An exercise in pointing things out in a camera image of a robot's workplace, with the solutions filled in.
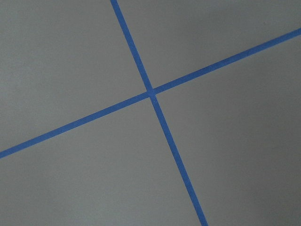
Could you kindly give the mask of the blue tape line lengthwise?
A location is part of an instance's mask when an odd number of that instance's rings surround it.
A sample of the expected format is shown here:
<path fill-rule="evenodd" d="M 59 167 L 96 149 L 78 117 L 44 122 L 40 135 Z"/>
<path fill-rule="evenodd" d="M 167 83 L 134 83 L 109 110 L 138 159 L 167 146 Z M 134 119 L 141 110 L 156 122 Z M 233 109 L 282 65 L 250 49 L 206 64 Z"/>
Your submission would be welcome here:
<path fill-rule="evenodd" d="M 158 99 L 156 97 L 156 94 L 155 94 L 155 90 L 154 90 L 154 88 L 153 88 L 153 86 L 152 86 L 152 84 L 150 82 L 150 79 L 149 79 L 149 77 L 147 75 L 147 72 L 146 72 L 145 67 L 143 65 L 143 62 L 141 60 L 139 52 L 138 52 L 138 50 L 136 48 L 136 45 L 135 45 L 135 42 L 134 42 L 134 40 L 132 38 L 130 30 L 129 30 L 128 26 L 127 26 L 127 23 L 126 23 L 126 21 L 124 19 L 124 16 L 122 14 L 120 6 L 119 6 L 119 4 L 118 4 L 118 2 L 116 0 L 112 0 L 111 1 L 111 5 L 113 7 L 114 13 L 115 13 L 115 15 L 117 17 L 117 20 L 119 22 L 119 25 L 121 27 L 121 30 L 122 30 L 122 32 L 124 34 L 124 37 L 126 39 L 126 42 L 127 42 L 128 47 L 129 47 L 129 50 L 131 52 L 131 55 L 132 55 L 132 57 L 134 59 L 134 62 L 135 62 L 135 65 L 136 65 L 136 67 L 138 69 L 140 77 L 141 77 L 141 79 L 143 81 L 143 84 L 145 86 L 145 89 L 147 91 L 149 99 L 150 99 L 150 101 L 152 103 L 153 109 L 154 109 L 154 111 L 156 113 L 156 116 L 158 118 L 160 126 L 161 126 L 161 128 L 163 130 L 163 133 L 165 135 L 165 138 L 167 140 L 167 143 L 168 143 L 169 148 L 171 150 L 171 153 L 173 155 L 174 161 L 175 161 L 175 163 L 177 165 L 177 168 L 178 168 L 178 170 L 180 172 L 180 175 L 181 175 L 181 178 L 183 180 L 183 183 L 184 183 L 184 185 L 186 187 L 186 190 L 187 190 L 187 192 L 189 194 L 190 200 L 191 200 L 191 202 L 193 204 L 193 207 L 194 207 L 194 210 L 195 210 L 195 212 L 197 214 L 199 222 L 200 222 L 200 224 L 202 226 L 207 226 L 208 225 L 207 219 L 206 219 L 206 217 L 204 215 L 204 212 L 202 210 L 202 207 L 201 207 L 201 205 L 199 203 L 199 200 L 198 200 L 198 197 L 197 197 L 197 195 L 195 193 L 194 187 L 193 187 L 193 185 L 192 185 L 192 183 L 190 181 L 189 175 L 188 175 L 187 170 L 186 170 L 186 168 L 184 166 L 184 163 L 182 161 L 181 155 L 180 155 L 180 153 L 178 151 L 178 148 L 176 146 L 176 143 L 174 141 L 174 138 L 172 136 L 172 133 L 170 131 L 168 123 L 167 123 L 167 121 L 165 119 L 165 116 L 164 116 L 164 114 L 162 112 L 161 106 L 160 106 L 160 104 L 158 102 Z"/>

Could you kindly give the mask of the blue tape line crosswise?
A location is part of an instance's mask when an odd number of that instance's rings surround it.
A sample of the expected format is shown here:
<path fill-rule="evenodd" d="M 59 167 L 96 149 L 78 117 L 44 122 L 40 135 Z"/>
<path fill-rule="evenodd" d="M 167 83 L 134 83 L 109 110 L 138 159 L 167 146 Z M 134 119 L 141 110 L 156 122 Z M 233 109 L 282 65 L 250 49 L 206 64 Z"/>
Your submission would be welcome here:
<path fill-rule="evenodd" d="M 174 87 L 179 86 L 179 85 L 181 85 L 183 83 L 186 83 L 186 82 L 188 82 L 190 80 L 193 80 L 195 78 L 201 77 L 201 76 L 203 76 L 205 74 L 208 74 L 210 72 L 213 72 L 213 71 L 215 71 L 217 69 L 223 68 L 223 67 L 225 67 L 227 65 L 230 65 L 230 64 L 232 64 L 232 63 L 234 63 L 236 61 L 239 61 L 239 60 L 241 60 L 243 58 L 249 57 L 249 56 L 254 55 L 256 53 L 259 53 L 259 52 L 261 52 L 263 50 L 271 48 L 271 47 L 273 47 L 275 45 L 278 45 L 278 44 L 280 44 L 282 42 L 285 42 L 287 40 L 290 40 L 290 39 L 293 39 L 295 37 L 298 37 L 298 36 L 300 36 L 300 34 L 301 34 L 301 30 L 300 30 L 300 28 L 298 28 L 298 29 L 296 29 L 294 31 L 291 31 L 291 32 L 286 33 L 284 35 L 281 35 L 281 36 L 279 36 L 277 38 L 274 38 L 274 39 L 271 39 L 271 40 L 269 40 L 267 42 L 264 42 L 264 43 L 262 43 L 260 45 L 257 45 L 255 47 L 252 47 L 252 48 L 249 48 L 249 49 L 247 49 L 245 51 L 242 51 L 242 52 L 240 52 L 238 54 L 230 56 L 230 57 L 228 57 L 226 59 L 223 59 L 223 60 L 218 61 L 216 63 L 213 63 L 211 65 L 208 65 L 208 66 L 206 66 L 206 67 L 204 67 L 202 69 L 199 69 L 199 70 L 197 70 L 195 72 L 189 73 L 189 74 L 187 74 L 185 76 L 182 76 L 182 77 L 180 77 L 178 79 L 175 79 L 173 81 L 170 81 L 168 83 L 160 85 L 160 86 L 154 88 L 154 93 L 155 94 L 162 93 L 162 92 L 164 92 L 164 91 L 166 91 L 168 89 L 174 88 Z M 128 107 L 130 105 L 138 103 L 138 102 L 140 102 L 140 101 L 142 101 L 144 99 L 147 99 L 148 97 L 149 97 L 149 95 L 147 94 L 147 92 L 144 92 L 144 93 L 141 93 L 141 94 L 136 95 L 134 97 L 131 97 L 129 99 L 126 99 L 126 100 L 124 100 L 122 102 L 119 102 L 117 104 L 114 104 L 112 106 L 104 108 L 104 109 L 102 109 L 102 110 L 100 110 L 98 112 L 95 112 L 93 114 L 90 114 L 88 116 L 85 116 L 83 118 L 75 120 L 73 122 L 70 122 L 70 123 L 68 123 L 66 125 L 58 127 L 58 128 L 56 128 L 56 129 L 54 129 L 52 131 L 49 131 L 49 132 L 47 132 L 45 134 L 42 134 L 42 135 L 37 136 L 35 138 L 32 138 L 32 139 L 30 139 L 28 141 L 20 143 L 20 144 L 18 144 L 16 146 L 8 148 L 8 149 L 6 149 L 4 151 L 1 151 L 0 157 L 4 158 L 4 157 L 7 157 L 7 156 L 12 155 L 14 153 L 17 153 L 17 152 L 19 152 L 19 151 L 21 151 L 23 149 L 26 149 L 26 148 L 28 148 L 30 146 L 33 146 L 33 145 L 36 145 L 38 143 L 44 142 L 44 141 L 46 141 L 48 139 L 51 139 L 51 138 L 56 137 L 56 136 L 58 136 L 60 134 L 63 134 L 65 132 L 69 131 L 69 130 L 72 130 L 72 129 L 77 128 L 79 126 L 82 126 L 82 125 L 84 125 L 86 123 L 89 123 L 89 122 L 94 121 L 96 119 L 99 119 L 99 118 L 101 118 L 103 116 L 106 116 L 106 115 L 108 115 L 110 113 L 113 113 L 115 111 L 118 111 L 118 110 L 123 109 L 125 107 Z"/>

